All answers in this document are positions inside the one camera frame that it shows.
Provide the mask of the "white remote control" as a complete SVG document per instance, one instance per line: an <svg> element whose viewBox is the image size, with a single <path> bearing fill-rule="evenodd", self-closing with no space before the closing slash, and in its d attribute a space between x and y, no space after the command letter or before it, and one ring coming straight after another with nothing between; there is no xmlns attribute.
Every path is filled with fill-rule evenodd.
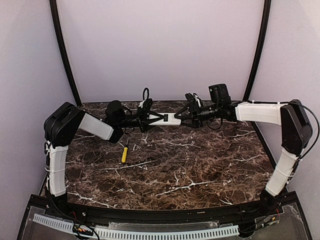
<svg viewBox="0 0 320 240"><path fill-rule="evenodd" d="M156 126L180 126L181 119L174 117L174 113L159 113L162 114L162 119L157 122Z"/></svg>

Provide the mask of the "yellow handled screwdriver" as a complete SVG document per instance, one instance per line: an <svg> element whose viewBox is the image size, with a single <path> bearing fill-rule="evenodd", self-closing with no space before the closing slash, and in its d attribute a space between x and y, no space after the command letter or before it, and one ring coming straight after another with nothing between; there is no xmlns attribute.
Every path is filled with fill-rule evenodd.
<svg viewBox="0 0 320 240"><path fill-rule="evenodd" d="M129 149L129 138L126 141L126 144L123 147L121 162L125 163L127 161L127 155L128 155L128 149Z"/></svg>

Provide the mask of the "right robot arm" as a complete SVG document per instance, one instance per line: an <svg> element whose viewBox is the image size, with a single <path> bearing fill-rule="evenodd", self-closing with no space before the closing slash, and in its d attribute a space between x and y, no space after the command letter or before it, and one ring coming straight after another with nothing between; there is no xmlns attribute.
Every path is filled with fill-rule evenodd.
<svg viewBox="0 0 320 240"><path fill-rule="evenodd" d="M273 173L260 193L258 213L266 215L278 203L289 181L295 176L298 165L306 154L313 135L313 127L306 107L298 99L287 102L266 102L231 99L227 85L208 88L211 104L205 105L197 94L187 93L186 105L174 117L182 125L199 128L205 121L219 119L229 122L251 122L271 125L278 129L280 153Z"/></svg>

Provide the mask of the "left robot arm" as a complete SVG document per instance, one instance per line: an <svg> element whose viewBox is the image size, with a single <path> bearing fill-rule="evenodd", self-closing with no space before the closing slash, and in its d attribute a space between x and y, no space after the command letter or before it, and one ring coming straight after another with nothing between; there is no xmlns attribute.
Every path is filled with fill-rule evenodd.
<svg viewBox="0 0 320 240"><path fill-rule="evenodd" d="M167 115L152 111L152 104L152 99L144 99L136 111L132 111L119 100L113 100L107 104L104 119L70 102L61 105L44 122L46 195L58 200L67 197L67 153L73 142L80 139L78 133L83 133L85 138L116 144L127 129L139 128L145 132L151 124L168 120Z"/></svg>

